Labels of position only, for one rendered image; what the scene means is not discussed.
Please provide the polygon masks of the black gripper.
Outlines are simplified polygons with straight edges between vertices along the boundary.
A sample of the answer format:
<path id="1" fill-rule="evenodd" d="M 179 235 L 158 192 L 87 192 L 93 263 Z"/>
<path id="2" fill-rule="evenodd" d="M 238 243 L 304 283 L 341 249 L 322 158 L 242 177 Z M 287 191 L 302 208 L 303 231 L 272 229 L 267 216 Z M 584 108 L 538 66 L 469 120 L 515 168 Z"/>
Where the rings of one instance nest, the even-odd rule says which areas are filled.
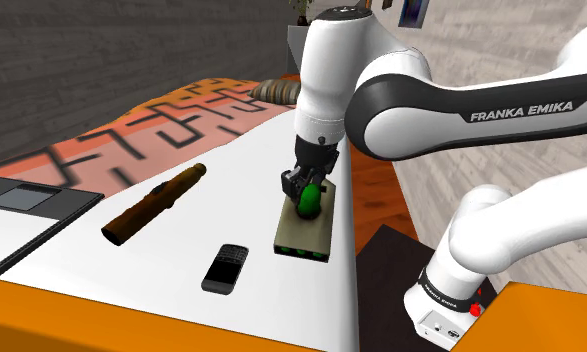
<path id="1" fill-rule="evenodd" d="M 299 197 L 308 184 L 308 176 L 311 183 L 321 193 L 327 188 L 323 181 L 330 174 L 339 156 L 337 145 L 318 145 L 296 137 L 295 141 L 296 166 L 293 170 L 285 170 L 281 174 L 282 190 L 288 197 Z"/>

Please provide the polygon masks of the green egg-shaped object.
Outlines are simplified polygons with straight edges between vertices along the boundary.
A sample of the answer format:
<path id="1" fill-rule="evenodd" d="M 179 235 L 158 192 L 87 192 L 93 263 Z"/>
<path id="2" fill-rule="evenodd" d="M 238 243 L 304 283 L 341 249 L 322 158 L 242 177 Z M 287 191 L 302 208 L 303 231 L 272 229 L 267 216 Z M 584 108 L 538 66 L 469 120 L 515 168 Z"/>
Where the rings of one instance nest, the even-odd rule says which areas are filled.
<path id="1" fill-rule="evenodd" d="M 296 211 L 302 218 L 312 219 L 321 211 L 321 189 L 317 184 L 307 185 L 299 198 Z"/>

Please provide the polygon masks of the olive box with green items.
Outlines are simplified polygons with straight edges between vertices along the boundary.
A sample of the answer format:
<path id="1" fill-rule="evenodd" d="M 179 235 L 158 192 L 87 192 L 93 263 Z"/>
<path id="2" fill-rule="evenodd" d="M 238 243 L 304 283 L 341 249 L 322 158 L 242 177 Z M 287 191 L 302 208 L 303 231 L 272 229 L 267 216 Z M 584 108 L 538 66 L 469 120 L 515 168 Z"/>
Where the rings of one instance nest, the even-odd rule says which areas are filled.
<path id="1" fill-rule="evenodd" d="M 303 219 L 286 197 L 274 238 L 274 253 L 327 262 L 330 257 L 336 186 L 325 179 L 321 184 L 320 212 Z"/>

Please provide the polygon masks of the striped grey pillow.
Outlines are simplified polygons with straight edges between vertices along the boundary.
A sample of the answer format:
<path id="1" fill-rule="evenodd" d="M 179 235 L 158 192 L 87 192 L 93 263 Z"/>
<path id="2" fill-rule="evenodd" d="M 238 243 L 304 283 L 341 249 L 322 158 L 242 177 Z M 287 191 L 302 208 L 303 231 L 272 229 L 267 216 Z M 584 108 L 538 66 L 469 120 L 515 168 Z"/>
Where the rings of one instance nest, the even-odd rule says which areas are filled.
<path id="1" fill-rule="evenodd" d="M 260 82 L 248 95 L 266 103 L 295 105 L 300 90 L 300 82 L 284 79 L 268 79 Z"/>

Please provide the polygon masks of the black mobile phone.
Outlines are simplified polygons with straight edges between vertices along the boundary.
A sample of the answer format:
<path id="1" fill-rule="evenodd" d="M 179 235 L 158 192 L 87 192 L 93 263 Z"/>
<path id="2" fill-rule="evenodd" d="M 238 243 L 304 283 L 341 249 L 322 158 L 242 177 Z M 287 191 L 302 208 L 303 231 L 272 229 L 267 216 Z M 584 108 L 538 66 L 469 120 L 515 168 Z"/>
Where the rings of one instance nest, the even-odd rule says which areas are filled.
<path id="1" fill-rule="evenodd" d="M 249 254 L 249 249 L 240 245 L 223 244 L 201 282 L 203 291 L 229 295 Z"/>

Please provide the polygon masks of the grey cabinet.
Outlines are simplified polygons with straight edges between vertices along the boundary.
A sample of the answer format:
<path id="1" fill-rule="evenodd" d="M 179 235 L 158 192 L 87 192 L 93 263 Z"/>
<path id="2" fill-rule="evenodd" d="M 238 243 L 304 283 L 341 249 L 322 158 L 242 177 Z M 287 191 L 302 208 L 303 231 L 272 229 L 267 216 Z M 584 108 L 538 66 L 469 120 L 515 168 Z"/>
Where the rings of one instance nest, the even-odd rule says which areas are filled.
<path id="1" fill-rule="evenodd" d="M 300 71 L 308 29 L 308 26 L 288 26 L 288 56 L 286 60 L 288 74 L 298 74 Z"/>

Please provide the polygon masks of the dark robot stand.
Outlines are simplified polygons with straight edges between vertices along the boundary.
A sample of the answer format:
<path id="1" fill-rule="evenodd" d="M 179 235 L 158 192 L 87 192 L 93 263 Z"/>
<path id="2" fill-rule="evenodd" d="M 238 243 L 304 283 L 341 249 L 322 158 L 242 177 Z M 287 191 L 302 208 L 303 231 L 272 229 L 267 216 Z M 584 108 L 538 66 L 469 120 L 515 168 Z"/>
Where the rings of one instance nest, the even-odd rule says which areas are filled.
<path id="1" fill-rule="evenodd" d="M 382 225 L 356 256 L 360 352 L 447 352 L 418 336 L 403 304 L 433 253 Z"/>

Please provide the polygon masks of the brown wooden tube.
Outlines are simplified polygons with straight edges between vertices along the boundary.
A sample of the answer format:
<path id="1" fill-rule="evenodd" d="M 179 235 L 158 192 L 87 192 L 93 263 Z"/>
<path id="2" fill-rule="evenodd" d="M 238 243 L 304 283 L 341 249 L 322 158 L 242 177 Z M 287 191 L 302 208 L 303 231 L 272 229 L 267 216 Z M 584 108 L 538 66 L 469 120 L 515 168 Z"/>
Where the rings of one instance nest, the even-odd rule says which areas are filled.
<path id="1" fill-rule="evenodd" d="M 139 202 L 102 227 L 102 235 L 112 244 L 121 246 L 164 210 L 170 209 L 206 172 L 206 166 L 197 163 L 174 178 L 162 182 Z"/>

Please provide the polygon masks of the potted plant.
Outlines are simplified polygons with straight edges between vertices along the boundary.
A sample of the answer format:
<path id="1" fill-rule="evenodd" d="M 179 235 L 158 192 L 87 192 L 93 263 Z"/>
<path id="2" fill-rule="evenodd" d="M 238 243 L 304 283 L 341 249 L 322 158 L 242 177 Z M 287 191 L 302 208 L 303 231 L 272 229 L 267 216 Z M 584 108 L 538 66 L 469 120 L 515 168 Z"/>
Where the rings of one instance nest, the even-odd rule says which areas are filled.
<path id="1" fill-rule="evenodd" d="M 298 13 L 297 25 L 298 26 L 309 26 L 310 22 L 307 18 L 307 12 L 309 6 L 314 0 L 288 0 L 288 4 Z"/>

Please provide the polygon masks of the orange black patterned blanket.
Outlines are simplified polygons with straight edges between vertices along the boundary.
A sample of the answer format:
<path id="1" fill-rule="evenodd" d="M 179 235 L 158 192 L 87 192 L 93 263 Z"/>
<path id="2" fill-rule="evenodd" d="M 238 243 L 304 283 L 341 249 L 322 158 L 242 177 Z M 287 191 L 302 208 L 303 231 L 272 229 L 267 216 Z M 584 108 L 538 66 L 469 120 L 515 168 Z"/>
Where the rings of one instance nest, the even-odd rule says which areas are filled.
<path id="1" fill-rule="evenodd" d="M 1 161 L 0 177 L 111 196 L 285 112 L 250 97 L 256 85 L 230 78 L 191 83 L 75 138 Z"/>

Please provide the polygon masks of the orange bed with white sheet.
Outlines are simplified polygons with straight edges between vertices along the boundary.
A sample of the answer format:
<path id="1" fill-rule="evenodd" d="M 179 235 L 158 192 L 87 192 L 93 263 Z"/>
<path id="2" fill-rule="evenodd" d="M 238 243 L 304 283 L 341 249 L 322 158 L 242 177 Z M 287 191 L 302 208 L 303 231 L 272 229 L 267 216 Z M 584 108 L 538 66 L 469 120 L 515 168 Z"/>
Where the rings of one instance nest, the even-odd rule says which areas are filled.
<path id="1" fill-rule="evenodd" d="M 273 338 L 326 352 L 358 352 L 358 302 L 349 145 L 341 142 L 327 262 L 282 256 L 273 242 L 295 161 L 293 110 L 136 183 L 92 210 L 5 274 L 13 283 Z M 122 246 L 101 228 L 152 188 L 202 163 L 206 175 Z M 223 244 L 249 249 L 233 291 L 201 282 Z"/>

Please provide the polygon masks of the black open laptop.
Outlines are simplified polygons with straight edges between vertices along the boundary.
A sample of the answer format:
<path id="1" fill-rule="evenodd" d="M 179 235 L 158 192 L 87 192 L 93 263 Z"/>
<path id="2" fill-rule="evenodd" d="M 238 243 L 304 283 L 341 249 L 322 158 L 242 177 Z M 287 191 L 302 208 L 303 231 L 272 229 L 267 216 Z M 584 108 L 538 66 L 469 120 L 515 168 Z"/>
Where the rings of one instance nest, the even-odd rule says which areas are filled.
<path id="1" fill-rule="evenodd" d="M 0 275 L 103 198 L 102 193 L 0 177 Z"/>

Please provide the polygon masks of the orange block furniture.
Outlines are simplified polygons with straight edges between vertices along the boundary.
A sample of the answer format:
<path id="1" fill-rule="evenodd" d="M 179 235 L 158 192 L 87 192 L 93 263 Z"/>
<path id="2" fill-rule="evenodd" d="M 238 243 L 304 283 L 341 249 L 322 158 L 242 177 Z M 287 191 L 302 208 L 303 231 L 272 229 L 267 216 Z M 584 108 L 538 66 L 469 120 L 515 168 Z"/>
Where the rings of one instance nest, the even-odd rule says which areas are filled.
<path id="1" fill-rule="evenodd" d="M 587 352 L 587 294 L 510 282 L 451 352 Z"/>

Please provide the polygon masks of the blue wall picture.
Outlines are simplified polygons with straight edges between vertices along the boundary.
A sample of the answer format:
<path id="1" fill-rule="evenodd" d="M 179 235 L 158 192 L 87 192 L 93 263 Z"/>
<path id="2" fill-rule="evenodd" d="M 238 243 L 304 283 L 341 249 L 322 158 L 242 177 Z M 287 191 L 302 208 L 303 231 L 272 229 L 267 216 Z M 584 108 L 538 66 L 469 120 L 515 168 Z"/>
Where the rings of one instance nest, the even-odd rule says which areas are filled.
<path id="1" fill-rule="evenodd" d="M 404 0 L 398 26 L 420 29 L 423 26 L 428 5 L 429 0 Z"/>

